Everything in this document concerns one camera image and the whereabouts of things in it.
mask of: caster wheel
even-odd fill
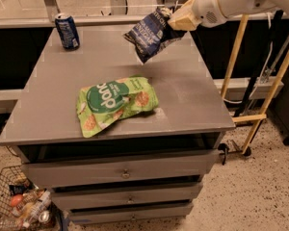
[[[229,151],[229,147],[228,147],[225,143],[221,143],[221,144],[219,145],[218,150],[221,150],[221,151],[227,153],[227,152]]]
[[[286,137],[283,142],[284,145],[289,145],[289,137]]]
[[[247,150],[245,151],[245,153],[243,154],[245,157],[249,157],[251,155],[251,149],[250,147],[247,148]]]

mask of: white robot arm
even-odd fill
[[[289,16],[289,0],[189,0],[169,20],[174,30],[193,31],[197,25],[215,27],[239,14],[280,8]]]

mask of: terrazzo floor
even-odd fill
[[[249,127],[237,127],[223,138],[242,145]],[[185,218],[160,218],[79,226],[69,231],[215,231],[289,230],[289,146],[278,128],[267,119],[251,144],[252,154],[220,158],[203,178],[203,189]],[[0,170],[19,165],[18,158],[0,146]]]

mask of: cabinet top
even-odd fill
[[[142,65],[123,38],[133,25],[78,27],[81,46],[65,51],[56,29],[0,137],[2,145],[220,132],[234,128],[189,33]],[[84,139],[76,114],[82,87],[141,74],[159,99],[153,113],[113,123]]]

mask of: wooden stick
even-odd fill
[[[279,85],[283,75],[285,74],[288,66],[289,66],[289,50],[288,50],[287,55],[286,55],[282,65],[279,69],[279,72],[275,78],[275,81],[273,82],[273,84],[270,88],[270,91],[269,91],[269,93],[268,93],[268,95],[267,95],[267,97],[266,97],[266,99],[265,99],[265,101],[264,101],[264,103],[260,109],[260,112],[259,112],[260,114],[265,114],[267,112],[267,109],[268,109],[273,97],[276,94],[276,90],[278,88],[278,85]],[[251,142],[253,136],[255,135],[255,133],[257,132],[259,125],[260,125],[260,120],[253,123],[252,127],[250,128],[250,133],[249,133],[249,135],[248,135],[248,137],[245,140],[245,143],[243,145],[242,154],[244,154],[246,152],[247,148],[249,147],[250,142]]]
[[[226,71],[226,74],[225,74],[224,79],[223,79],[223,86],[222,86],[222,90],[221,90],[222,99],[224,99],[224,97],[225,97],[225,93],[226,93],[228,85],[229,85],[229,81],[230,81],[230,78],[232,75],[232,71],[233,71],[235,62],[237,61],[237,57],[238,57],[238,53],[240,50],[242,38],[243,38],[243,35],[245,32],[245,29],[248,25],[248,21],[249,21],[249,16],[247,14],[243,14],[242,18],[241,18],[239,29],[238,29],[238,33],[237,33],[237,36],[235,38],[235,41],[234,41],[234,44],[232,47],[232,52],[231,52],[230,60],[228,63],[227,71]]]
[[[239,122],[245,122],[245,121],[262,120],[265,118],[267,118],[266,114],[260,114],[260,115],[237,116],[237,117],[233,117],[232,120],[234,123],[239,123]]]

